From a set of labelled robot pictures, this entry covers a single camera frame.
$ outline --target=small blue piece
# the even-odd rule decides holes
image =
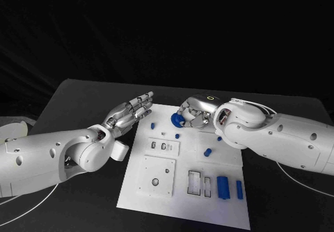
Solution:
[[[244,199],[244,195],[242,195],[242,182],[238,180],[236,181],[236,192],[238,192],[238,199]]]
[[[226,176],[218,176],[218,197],[231,199],[229,179]]]
[[[180,125],[180,122],[186,122],[186,119],[183,118],[182,115],[179,115],[177,113],[175,113],[172,115],[172,123],[177,128],[182,128],[183,126]]]
[[[211,153],[212,153],[212,149],[208,148],[208,150],[205,151],[205,156],[208,157],[211,155]]]

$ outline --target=bolt hole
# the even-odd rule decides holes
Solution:
[[[281,131],[283,131],[283,129],[284,129],[284,125],[280,125],[280,126],[278,126],[278,128],[277,128],[277,131],[280,131],[280,132],[281,132]]]
[[[55,155],[56,155],[56,150],[51,149],[51,158],[55,158]]]
[[[311,140],[316,140],[316,139],[317,139],[317,134],[316,134],[316,133],[311,134],[310,139],[311,139]]]
[[[157,179],[157,178],[154,178],[154,179],[152,180],[152,184],[153,184],[154,186],[159,185],[159,179]]]
[[[18,158],[16,158],[16,164],[21,166],[21,165],[22,165],[22,162],[23,162],[23,157],[22,157],[22,156],[18,156]]]

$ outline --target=black table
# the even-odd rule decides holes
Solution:
[[[154,103],[179,106],[196,93],[209,93],[225,102],[241,98],[277,112],[333,124],[320,100],[304,97],[209,91],[67,80],[41,115],[31,134],[77,130],[100,124],[110,110],[149,91]],[[134,129],[120,140],[131,147]],[[44,204],[0,231],[242,231],[241,229],[117,208],[128,155],[108,160],[94,173],[59,184]],[[251,228],[254,231],[333,231],[334,198],[298,185],[277,163],[249,149],[242,151]],[[334,177],[284,166],[303,183],[334,194]],[[0,224],[26,212],[54,187],[23,195],[0,207]]]

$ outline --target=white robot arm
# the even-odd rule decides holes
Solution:
[[[116,139],[150,113],[153,92],[118,105],[101,125],[12,139],[0,145],[0,197],[32,193],[97,171],[128,146]]]
[[[186,109],[195,116],[189,122],[182,116]],[[254,102],[232,99],[222,104],[218,97],[198,94],[185,101],[172,122],[176,127],[202,129],[211,120],[216,134],[232,147],[249,148],[258,155],[294,168],[334,175],[333,126],[278,114]]]

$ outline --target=blue rectangular block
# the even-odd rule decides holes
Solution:
[[[229,179],[226,176],[218,176],[218,197],[231,199]]]
[[[238,180],[236,181],[236,193],[238,193],[238,199],[244,199],[244,194],[242,194],[242,182]]]

